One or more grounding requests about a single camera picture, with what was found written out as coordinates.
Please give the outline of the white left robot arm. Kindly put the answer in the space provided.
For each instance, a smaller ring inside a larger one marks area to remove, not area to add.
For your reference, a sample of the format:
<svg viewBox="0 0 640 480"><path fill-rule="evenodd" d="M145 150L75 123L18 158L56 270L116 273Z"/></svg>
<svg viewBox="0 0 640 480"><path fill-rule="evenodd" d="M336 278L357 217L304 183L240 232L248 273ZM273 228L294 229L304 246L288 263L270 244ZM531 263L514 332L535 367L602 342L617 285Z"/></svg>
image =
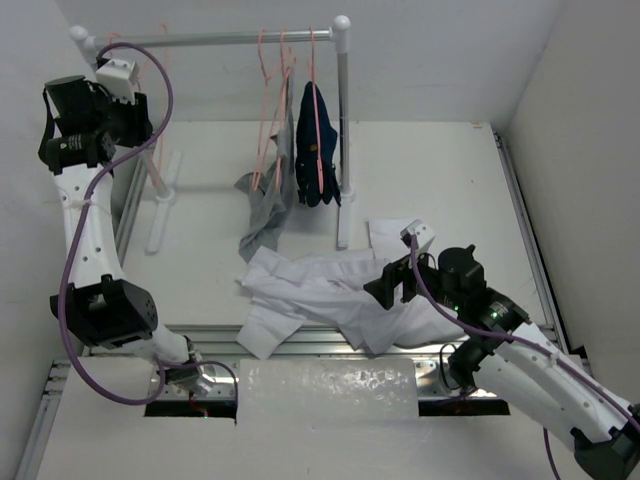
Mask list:
<svg viewBox="0 0 640 480"><path fill-rule="evenodd" d="M43 99L39 156L59 192L71 260L63 293L50 298L52 313L85 346L160 360L167 384L190 393L203 389L205 369L193 343L160 322L151 294L126 280L117 253L108 167L118 147L149 144L145 95L119 98L114 88L75 75L47 82Z"/></svg>

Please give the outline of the aluminium frame rail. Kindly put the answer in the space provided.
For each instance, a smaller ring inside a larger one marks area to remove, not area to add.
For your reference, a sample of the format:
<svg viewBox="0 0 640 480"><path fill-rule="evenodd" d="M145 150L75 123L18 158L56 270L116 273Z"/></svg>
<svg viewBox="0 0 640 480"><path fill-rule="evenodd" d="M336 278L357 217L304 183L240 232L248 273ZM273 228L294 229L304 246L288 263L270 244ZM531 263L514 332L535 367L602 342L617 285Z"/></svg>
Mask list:
<svg viewBox="0 0 640 480"><path fill-rule="evenodd" d="M265 361L236 340L248 316L237 252L248 218L238 177L254 163L254 122L176 122L178 200L161 250L144 251L153 208L132 208L128 278L153 294L162 319L208 358L235 369L214 393L239 398L238 420L149 417L93 393L67 361L54 364L18 475L23 479L548 479L581 469L518 410L408 417L437 390L438 346L354 350L334 328L308 323ZM538 322L549 319L527 257L493 128L481 122L357 122L350 127L355 200L349 247L369 244L374 217L420 218L435 250L474 244L493 287Z"/></svg>

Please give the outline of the dark navy garment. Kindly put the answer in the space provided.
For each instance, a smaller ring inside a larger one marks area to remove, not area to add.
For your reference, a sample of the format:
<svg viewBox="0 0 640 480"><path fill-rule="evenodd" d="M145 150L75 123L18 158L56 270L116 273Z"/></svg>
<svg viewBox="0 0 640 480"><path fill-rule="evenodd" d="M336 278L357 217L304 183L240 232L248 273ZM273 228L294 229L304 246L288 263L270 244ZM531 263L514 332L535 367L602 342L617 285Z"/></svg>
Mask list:
<svg viewBox="0 0 640 480"><path fill-rule="evenodd" d="M324 98L308 81L304 87L296 126L295 176L299 201L310 208L335 201L341 205L333 155L338 132L331 125Z"/></svg>

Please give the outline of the grey shirt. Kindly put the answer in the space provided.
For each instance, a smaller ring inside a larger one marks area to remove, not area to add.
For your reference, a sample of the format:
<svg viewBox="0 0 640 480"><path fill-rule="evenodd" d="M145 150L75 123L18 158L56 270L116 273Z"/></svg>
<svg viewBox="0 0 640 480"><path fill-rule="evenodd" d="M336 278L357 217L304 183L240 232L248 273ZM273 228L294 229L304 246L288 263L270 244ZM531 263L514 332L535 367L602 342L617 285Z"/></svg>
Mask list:
<svg viewBox="0 0 640 480"><path fill-rule="evenodd" d="M270 137L281 159L280 183L277 184L274 162L260 179L256 190L251 186L252 173L240 177L234 187L248 197L250 214L246 233L239 241L238 254L249 263L260 247L276 251L279 237L293 208L296 194L294 173L294 122L291 118L293 81L285 87L286 120L284 127Z"/></svg>

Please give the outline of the white shirt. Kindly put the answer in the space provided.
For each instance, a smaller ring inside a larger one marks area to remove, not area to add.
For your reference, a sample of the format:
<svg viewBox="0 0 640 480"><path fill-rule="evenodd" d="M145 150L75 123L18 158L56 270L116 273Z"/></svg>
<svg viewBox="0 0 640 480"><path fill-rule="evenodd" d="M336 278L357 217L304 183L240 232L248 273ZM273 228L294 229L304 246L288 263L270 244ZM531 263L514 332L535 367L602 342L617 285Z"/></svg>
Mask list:
<svg viewBox="0 0 640 480"><path fill-rule="evenodd" d="M370 220L370 246L363 250L289 260L260 247L240 281L251 295L253 308L237 342L255 357L267 359L308 322L335 327L353 348L374 355L393 345L415 348L462 337L462 329L421 296L408 303L396 300L385 310L363 289L381 276L388 263L408 254L400 233L414 222L412 218Z"/></svg>

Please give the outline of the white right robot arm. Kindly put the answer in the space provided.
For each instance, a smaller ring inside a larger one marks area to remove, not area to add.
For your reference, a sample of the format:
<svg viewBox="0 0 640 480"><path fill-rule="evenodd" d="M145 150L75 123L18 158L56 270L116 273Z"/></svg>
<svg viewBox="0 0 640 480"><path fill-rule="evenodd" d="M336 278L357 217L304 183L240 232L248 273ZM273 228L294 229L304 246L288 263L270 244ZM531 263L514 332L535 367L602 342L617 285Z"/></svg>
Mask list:
<svg viewBox="0 0 640 480"><path fill-rule="evenodd" d="M447 359L461 391L492 392L554 435L593 479L626 479L639 463L639 408L580 371L512 299L488 286L473 246L435 264L411 250L364 289L384 308L425 297L467 334Z"/></svg>

